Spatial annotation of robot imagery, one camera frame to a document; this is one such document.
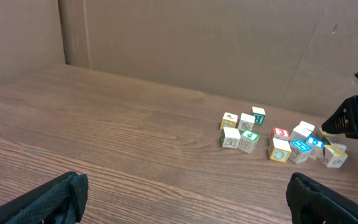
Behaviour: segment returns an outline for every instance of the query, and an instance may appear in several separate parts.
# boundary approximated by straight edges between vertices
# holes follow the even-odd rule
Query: block pile
[[[252,132],[255,124],[262,125],[265,110],[252,107],[251,115],[242,113],[237,125],[238,116],[225,113],[221,123],[221,145],[230,149],[241,149],[252,153],[257,147],[259,134]],[[340,168],[347,159],[347,147],[339,143],[336,135],[318,129],[313,137],[314,125],[301,121],[291,134],[288,130],[274,127],[269,137],[269,159],[278,162],[292,160],[299,164],[311,159],[319,159],[327,167]]]

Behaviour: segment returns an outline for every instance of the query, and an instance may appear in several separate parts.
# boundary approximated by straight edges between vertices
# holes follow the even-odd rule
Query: black fabric
[[[87,176],[68,172],[1,206],[0,223],[73,224],[81,221],[87,199]]]
[[[358,204],[301,173],[292,175],[286,195],[294,224],[358,223]]]

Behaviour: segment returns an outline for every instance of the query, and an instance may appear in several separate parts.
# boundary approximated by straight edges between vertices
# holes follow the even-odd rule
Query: white block
[[[255,117],[255,124],[262,125],[265,121],[265,110],[256,106],[252,107],[251,114]]]
[[[311,131],[298,125],[293,129],[291,136],[290,136],[290,141],[295,141],[295,140],[306,141],[306,138],[308,138],[310,134],[311,134]]]
[[[266,115],[266,114],[265,114],[265,109],[263,109],[263,108],[258,108],[258,107],[256,107],[256,106],[253,106],[253,107],[252,107],[252,112],[253,112],[253,113],[257,113],[257,114]]]
[[[249,114],[241,114],[238,130],[240,131],[252,131],[254,127],[255,117]]]
[[[240,143],[240,132],[236,128],[224,127],[221,135],[222,147],[229,149],[237,149]]]
[[[325,143],[319,139],[309,136],[306,139],[306,144],[312,148],[309,158],[316,160],[317,158],[324,157],[323,148]]]
[[[269,159],[278,162],[286,162],[290,157],[291,147],[288,141],[273,138],[267,151]]]
[[[347,154],[336,146],[325,145],[323,153],[324,157],[320,160],[330,168],[340,168],[347,159]]]
[[[272,135],[271,138],[277,138],[277,139],[281,139],[284,141],[289,141],[290,140],[290,132],[286,129],[282,129],[282,128],[273,128],[272,131]]]
[[[308,160],[309,155],[312,151],[312,148],[304,143],[302,140],[295,140],[290,143],[291,146],[291,155],[290,159],[299,164]]]
[[[238,116],[231,113],[225,113],[222,118],[221,129],[223,127],[235,128]]]
[[[311,131],[312,133],[314,131],[314,125],[309,124],[307,122],[301,121],[301,123],[299,123],[299,126],[306,128],[307,130]]]
[[[259,140],[259,135],[252,131],[245,130],[241,134],[241,140],[239,149],[246,153],[251,153],[255,148]]]

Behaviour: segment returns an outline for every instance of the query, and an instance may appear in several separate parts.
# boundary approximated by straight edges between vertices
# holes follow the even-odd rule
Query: toy block
[[[347,159],[347,154],[337,146],[325,145],[323,154],[320,161],[330,168],[340,168]]]
[[[256,106],[252,107],[251,114],[255,117],[255,124],[263,124],[265,121],[265,110],[263,108],[258,108]]]
[[[325,136],[325,137],[323,138],[323,141],[324,141],[326,144],[329,144],[329,145],[332,145],[332,146],[337,146],[337,147],[341,148],[342,151],[346,151],[346,149],[347,149],[347,146],[345,146],[344,144],[339,143],[338,138]]]
[[[290,136],[290,141],[295,141],[295,140],[305,141],[306,138],[308,138],[310,134],[311,134],[311,131],[298,125],[293,129],[291,136]]]
[[[301,127],[305,128],[305,129],[311,131],[312,133],[313,133],[313,131],[314,131],[314,125],[309,124],[309,123],[307,123],[307,122],[301,121],[301,123],[299,123],[299,126],[301,126]]]
[[[238,116],[235,114],[225,113],[223,115],[221,129],[223,127],[236,128],[237,118]]]
[[[290,143],[291,146],[291,155],[290,159],[299,164],[308,160],[308,157],[312,151],[312,148],[304,143],[302,140],[295,140]]]
[[[271,160],[278,162],[287,162],[291,154],[290,143],[285,140],[273,138],[268,151]]]
[[[281,139],[284,141],[289,141],[290,140],[290,132],[287,131],[286,129],[282,129],[282,128],[273,128],[272,131],[272,135],[271,138],[277,138],[277,139]]]
[[[229,149],[237,149],[240,143],[240,132],[236,128],[223,127],[221,134],[221,145],[222,147]]]
[[[253,133],[252,131],[245,130],[241,134],[239,149],[243,150],[246,153],[251,153],[256,148],[258,140],[258,134]]]
[[[323,148],[325,143],[320,141],[319,139],[313,138],[309,136],[306,139],[306,144],[312,148],[309,158],[316,160],[317,158],[322,158],[323,156]]]
[[[327,137],[331,137],[331,138],[336,138],[336,134],[328,134],[327,132],[323,131],[323,129],[318,128],[318,131],[316,133],[316,137],[320,140],[322,140],[325,136]]]
[[[241,114],[238,130],[240,131],[252,131],[252,127],[254,127],[255,117],[249,114]]]

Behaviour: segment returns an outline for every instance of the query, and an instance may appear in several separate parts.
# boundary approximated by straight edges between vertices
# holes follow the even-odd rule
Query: wood grain
[[[266,110],[246,154],[219,146],[224,112]],[[88,174],[83,223],[290,223],[302,172],[358,203],[358,141],[340,169],[268,160],[274,126],[324,118],[58,65],[0,86],[0,205],[74,170]]]

